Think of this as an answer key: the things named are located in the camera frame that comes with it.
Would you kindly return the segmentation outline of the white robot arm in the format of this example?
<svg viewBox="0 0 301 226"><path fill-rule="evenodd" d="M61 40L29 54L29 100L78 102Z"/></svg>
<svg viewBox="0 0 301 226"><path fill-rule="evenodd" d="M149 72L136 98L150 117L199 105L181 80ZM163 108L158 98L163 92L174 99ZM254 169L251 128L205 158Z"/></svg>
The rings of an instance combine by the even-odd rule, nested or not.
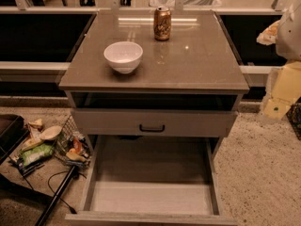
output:
<svg viewBox="0 0 301 226"><path fill-rule="evenodd" d="M301 60L301 0L294 0L282 17L265 28L256 38L262 45L276 46L279 56Z"/></svg>

